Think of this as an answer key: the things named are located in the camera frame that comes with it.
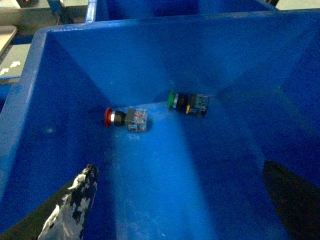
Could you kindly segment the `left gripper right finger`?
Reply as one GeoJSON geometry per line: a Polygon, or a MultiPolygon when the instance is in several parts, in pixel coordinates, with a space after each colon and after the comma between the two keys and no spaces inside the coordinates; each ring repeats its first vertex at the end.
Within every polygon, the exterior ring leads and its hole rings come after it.
{"type": "Polygon", "coordinates": [[[262,179],[275,212],[292,240],[320,238],[320,188],[287,167],[266,160],[262,179]]]}

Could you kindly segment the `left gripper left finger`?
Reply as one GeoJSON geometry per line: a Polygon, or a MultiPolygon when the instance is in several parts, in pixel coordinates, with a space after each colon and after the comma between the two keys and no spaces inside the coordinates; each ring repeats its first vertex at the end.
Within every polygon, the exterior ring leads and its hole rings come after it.
{"type": "Polygon", "coordinates": [[[0,234],[2,240],[82,240],[98,188],[99,169],[88,164],[34,211],[0,234]]]}

